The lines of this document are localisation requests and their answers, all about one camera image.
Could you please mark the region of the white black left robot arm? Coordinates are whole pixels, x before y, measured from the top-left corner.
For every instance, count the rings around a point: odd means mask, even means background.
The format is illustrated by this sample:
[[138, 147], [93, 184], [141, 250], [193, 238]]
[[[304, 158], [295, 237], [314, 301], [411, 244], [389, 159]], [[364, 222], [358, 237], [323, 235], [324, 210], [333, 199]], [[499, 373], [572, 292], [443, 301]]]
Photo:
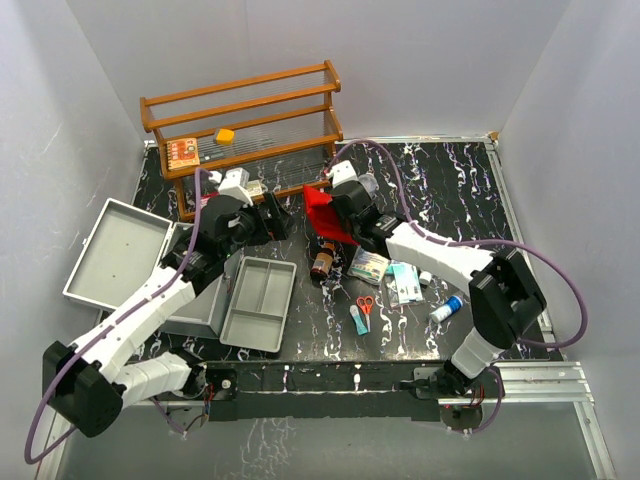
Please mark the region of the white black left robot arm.
[[42, 394], [87, 437], [103, 433], [129, 405], [177, 391], [200, 396], [207, 376], [189, 354], [165, 353], [138, 365], [133, 353], [177, 310], [224, 272], [228, 259], [246, 246], [284, 240], [290, 214], [267, 193], [257, 205], [229, 196], [210, 199], [142, 286], [105, 321], [65, 345], [53, 342], [43, 354]]

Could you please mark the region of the red first aid pouch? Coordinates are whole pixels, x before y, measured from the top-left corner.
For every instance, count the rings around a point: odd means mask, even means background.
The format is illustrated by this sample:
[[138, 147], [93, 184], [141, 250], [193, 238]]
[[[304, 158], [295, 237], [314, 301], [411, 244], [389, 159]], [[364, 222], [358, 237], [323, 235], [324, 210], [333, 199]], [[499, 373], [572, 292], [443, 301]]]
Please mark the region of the red first aid pouch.
[[330, 194], [304, 185], [303, 197], [306, 216], [319, 236], [344, 244], [357, 245], [357, 242], [340, 224], [340, 219], [331, 205]]

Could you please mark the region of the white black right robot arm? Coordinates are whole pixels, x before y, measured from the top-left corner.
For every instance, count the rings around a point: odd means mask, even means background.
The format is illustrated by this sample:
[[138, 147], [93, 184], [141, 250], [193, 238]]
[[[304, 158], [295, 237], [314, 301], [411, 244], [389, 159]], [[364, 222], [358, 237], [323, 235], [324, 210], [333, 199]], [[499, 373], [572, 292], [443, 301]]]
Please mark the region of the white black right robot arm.
[[546, 309], [546, 298], [516, 249], [491, 253], [456, 246], [397, 215], [382, 213], [357, 180], [333, 188], [330, 197], [342, 229], [364, 250], [427, 271], [470, 300], [470, 332], [424, 388], [442, 396], [471, 395], [481, 385], [481, 374]]

